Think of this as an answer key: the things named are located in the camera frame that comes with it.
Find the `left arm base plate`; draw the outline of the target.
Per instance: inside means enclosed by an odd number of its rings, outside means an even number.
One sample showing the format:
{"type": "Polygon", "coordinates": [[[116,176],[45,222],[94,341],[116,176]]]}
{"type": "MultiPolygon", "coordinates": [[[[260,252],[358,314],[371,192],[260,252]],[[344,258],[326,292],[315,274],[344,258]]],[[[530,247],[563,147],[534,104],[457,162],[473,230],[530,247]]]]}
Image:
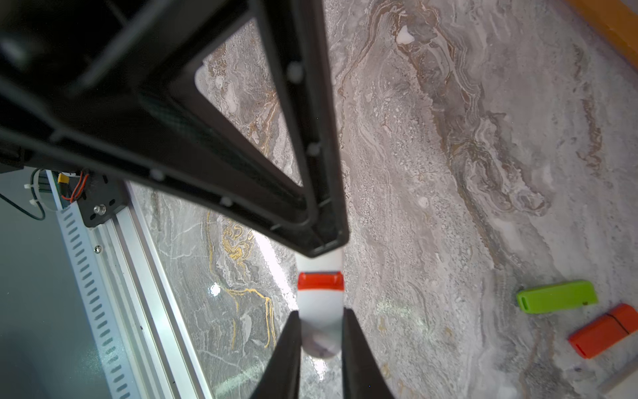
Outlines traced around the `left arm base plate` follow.
{"type": "Polygon", "coordinates": [[[96,171],[60,173],[57,184],[61,197],[77,205],[87,228],[105,224],[131,203],[124,181],[96,171]]]}

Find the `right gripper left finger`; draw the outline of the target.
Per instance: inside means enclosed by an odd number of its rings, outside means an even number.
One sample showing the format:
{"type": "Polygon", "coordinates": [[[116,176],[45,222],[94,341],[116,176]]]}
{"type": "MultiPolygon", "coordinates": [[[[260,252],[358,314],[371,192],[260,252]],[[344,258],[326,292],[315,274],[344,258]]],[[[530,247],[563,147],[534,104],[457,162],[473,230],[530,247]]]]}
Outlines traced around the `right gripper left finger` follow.
{"type": "Polygon", "coordinates": [[[297,311],[290,312],[277,345],[251,399],[297,399],[302,352],[302,324],[297,311]]]}

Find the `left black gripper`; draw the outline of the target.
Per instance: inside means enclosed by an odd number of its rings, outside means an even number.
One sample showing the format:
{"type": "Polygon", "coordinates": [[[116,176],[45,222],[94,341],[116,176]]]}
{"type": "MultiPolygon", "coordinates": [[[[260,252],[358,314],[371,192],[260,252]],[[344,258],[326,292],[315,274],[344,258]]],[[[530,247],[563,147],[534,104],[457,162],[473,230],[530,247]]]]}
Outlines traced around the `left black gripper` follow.
{"type": "Polygon", "coordinates": [[[99,171],[317,249],[301,189],[199,94],[244,1],[4,1],[1,166],[99,171]]]}

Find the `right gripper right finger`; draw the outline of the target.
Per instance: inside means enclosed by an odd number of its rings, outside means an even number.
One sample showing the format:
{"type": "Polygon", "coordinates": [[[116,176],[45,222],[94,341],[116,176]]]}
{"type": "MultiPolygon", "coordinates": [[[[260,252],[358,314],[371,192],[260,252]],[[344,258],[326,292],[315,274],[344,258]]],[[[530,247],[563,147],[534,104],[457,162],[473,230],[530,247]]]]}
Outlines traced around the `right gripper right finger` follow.
{"type": "Polygon", "coordinates": [[[342,387],[344,398],[394,398],[354,311],[348,308],[342,322],[342,387]]]}

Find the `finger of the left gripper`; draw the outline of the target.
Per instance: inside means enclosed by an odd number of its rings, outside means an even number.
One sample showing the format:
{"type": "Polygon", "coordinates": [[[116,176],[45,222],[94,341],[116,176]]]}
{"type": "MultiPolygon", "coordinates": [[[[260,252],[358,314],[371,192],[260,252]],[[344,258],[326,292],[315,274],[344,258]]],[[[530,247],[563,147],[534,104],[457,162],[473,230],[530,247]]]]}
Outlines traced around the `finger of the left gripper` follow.
{"type": "Polygon", "coordinates": [[[301,214],[274,238],[309,258],[349,240],[323,4],[252,1],[302,181],[301,214]]]}

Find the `green usb drive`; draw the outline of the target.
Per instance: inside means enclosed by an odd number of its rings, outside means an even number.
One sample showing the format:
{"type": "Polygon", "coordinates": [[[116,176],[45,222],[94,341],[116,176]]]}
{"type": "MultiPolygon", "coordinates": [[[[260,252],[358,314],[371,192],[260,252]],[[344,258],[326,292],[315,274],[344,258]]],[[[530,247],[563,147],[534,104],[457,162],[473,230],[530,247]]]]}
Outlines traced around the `green usb drive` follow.
{"type": "Polygon", "coordinates": [[[526,314],[550,314],[598,304],[596,290],[586,280],[525,289],[517,293],[516,299],[526,314]]]}

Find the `white usb cap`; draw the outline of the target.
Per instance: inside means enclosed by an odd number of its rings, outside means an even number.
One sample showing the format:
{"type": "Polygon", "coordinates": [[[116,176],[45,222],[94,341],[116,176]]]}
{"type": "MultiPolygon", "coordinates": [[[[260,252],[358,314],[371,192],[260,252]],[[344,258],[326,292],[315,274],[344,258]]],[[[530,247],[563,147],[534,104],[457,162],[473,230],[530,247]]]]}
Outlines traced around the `white usb cap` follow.
{"type": "Polygon", "coordinates": [[[302,254],[295,254],[297,270],[306,274],[333,274],[341,273],[344,265],[344,250],[334,249],[330,252],[309,258],[302,254]]]}

